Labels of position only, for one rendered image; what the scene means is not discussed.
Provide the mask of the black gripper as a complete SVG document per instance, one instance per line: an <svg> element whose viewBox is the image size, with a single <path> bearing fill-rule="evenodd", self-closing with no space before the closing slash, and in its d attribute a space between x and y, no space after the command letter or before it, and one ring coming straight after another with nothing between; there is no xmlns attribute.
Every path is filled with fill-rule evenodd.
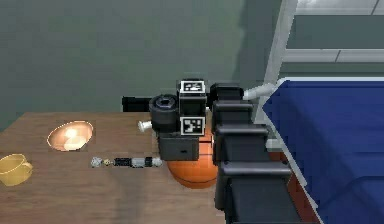
<svg viewBox="0 0 384 224"><path fill-rule="evenodd" d="M151 119L139 121L138 128L141 132L153 130L160 158L164 161L197 161L199 158L198 138L181 134L177 96L172 94L155 96L149 101L148 108ZM93 157L90 165L94 168L102 166L150 168L160 167L163 164L160 158L119 157L103 159Z"/></svg>

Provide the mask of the orange basketball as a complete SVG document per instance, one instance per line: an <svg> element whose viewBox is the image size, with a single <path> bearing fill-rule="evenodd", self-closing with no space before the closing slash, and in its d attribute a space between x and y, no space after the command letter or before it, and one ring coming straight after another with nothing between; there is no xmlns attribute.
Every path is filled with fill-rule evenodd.
<svg viewBox="0 0 384 224"><path fill-rule="evenodd" d="M213 163L213 136L210 128L199 138L199 158L197 161L168 161L167 168L173 178L189 189L205 189L213 186L218 168Z"/></svg>

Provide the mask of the brown wooden table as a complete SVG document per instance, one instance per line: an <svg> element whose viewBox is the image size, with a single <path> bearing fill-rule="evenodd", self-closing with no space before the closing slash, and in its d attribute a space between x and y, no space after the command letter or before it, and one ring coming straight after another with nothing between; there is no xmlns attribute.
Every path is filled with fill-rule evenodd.
<svg viewBox="0 0 384 224"><path fill-rule="evenodd" d="M0 184L0 224L224 224L213 189L186 189L166 167L93 168L94 157L146 157L157 146L137 127L146 113L26 113L0 132L0 158L22 153L31 178ZM87 120L94 136L80 151L60 152L49 133L73 120Z"/></svg>

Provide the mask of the shiny copper bowl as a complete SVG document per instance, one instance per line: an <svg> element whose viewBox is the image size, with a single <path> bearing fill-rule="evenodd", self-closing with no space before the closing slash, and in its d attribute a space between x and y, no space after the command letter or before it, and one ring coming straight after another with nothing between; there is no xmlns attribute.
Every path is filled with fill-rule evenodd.
<svg viewBox="0 0 384 224"><path fill-rule="evenodd" d="M59 125L47 136L47 144L61 152L78 151L93 137L93 126L87 121L71 121Z"/></svg>

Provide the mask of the black rectangular block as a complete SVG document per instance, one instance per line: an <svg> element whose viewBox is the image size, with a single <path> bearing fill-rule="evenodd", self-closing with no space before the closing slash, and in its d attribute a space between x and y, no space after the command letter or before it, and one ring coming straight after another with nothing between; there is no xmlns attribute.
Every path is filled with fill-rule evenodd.
<svg viewBox="0 0 384 224"><path fill-rule="evenodd" d="M150 98L146 97L122 97L124 112L148 112Z"/></svg>

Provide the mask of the yellow cup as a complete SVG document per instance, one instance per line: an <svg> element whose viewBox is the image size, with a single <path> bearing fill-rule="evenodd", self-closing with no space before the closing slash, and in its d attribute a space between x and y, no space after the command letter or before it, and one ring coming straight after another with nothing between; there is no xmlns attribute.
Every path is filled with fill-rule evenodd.
<svg viewBox="0 0 384 224"><path fill-rule="evenodd" d="M0 182L5 186L16 186L27 181L33 165L23 154L10 154L0 159Z"/></svg>

